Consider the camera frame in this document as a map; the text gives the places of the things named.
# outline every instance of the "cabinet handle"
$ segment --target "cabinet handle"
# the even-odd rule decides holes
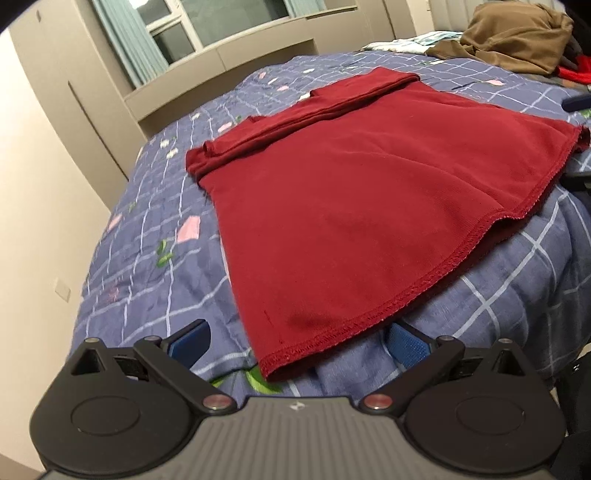
[[[109,154],[109,156],[113,159],[113,161],[115,162],[115,165],[117,165],[117,168],[122,173],[122,175],[125,177],[125,179],[127,181],[129,181],[129,177],[125,174],[125,172],[121,168],[121,165],[119,165],[119,162],[117,162],[115,156],[113,155],[113,152],[107,146],[107,144],[105,143],[105,140],[103,140],[103,137],[100,136],[99,131],[97,130],[94,122],[91,120],[90,115],[88,115],[88,112],[86,111],[86,108],[84,107],[84,104],[82,104],[82,101],[80,100],[80,97],[76,93],[76,90],[74,89],[74,86],[72,85],[72,83],[70,82],[70,80],[68,80],[68,88],[72,92],[72,96],[74,97],[74,100],[76,100],[76,103],[78,103],[78,106],[80,107],[80,110],[82,110],[82,113],[84,114],[84,116],[88,120],[88,123],[90,124],[90,126],[92,127],[92,129],[95,131],[96,136],[99,137],[100,143],[103,144],[103,147],[105,148],[105,150],[107,151],[107,153]]]

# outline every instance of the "brown blanket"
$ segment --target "brown blanket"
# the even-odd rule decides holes
[[[573,31],[573,21],[544,5],[518,1],[478,5],[460,41],[441,40],[426,55],[481,60],[515,73],[552,73]]]

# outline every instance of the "bed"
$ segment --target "bed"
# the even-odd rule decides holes
[[[144,336],[166,337],[204,318],[212,345],[192,371],[238,403],[257,394],[346,394],[357,401],[400,374],[402,365],[385,346],[386,326],[298,378],[265,382],[232,297],[215,209],[184,169],[188,149],[248,115],[272,115],[314,88],[377,66],[415,72],[437,90],[480,102],[573,124],[588,122],[585,113],[569,115],[560,107],[563,98],[576,94],[573,90],[475,60],[363,51],[296,57],[259,70],[142,149],[96,247],[73,348],[88,336],[108,346],[131,346]],[[441,121],[426,119],[425,129]],[[591,151],[574,156],[567,169],[591,170]],[[591,336],[591,210],[585,200],[555,187],[522,232],[404,320],[426,335],[454,335],[469,346],[512,338],[551,381]]]

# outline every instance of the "headboard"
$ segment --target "headboard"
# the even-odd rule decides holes
[[[557,0],[521,0],[529,4],[544,4],[555,10],[564,11],[564,6]],[[482,0],[429,0],[435,30],[463,31],[472,19],[477,5]]]

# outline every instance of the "gray ridged plate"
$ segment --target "gray ridged plate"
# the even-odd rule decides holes
[[[208,418],[175,458],[129,480],[475,478],[426,459],[393,420],[363,414],[346,398],[255,397],[233,415]],[[519,479],[553,477],[539,471]],[[52,472],[44,480],[72,479]]]

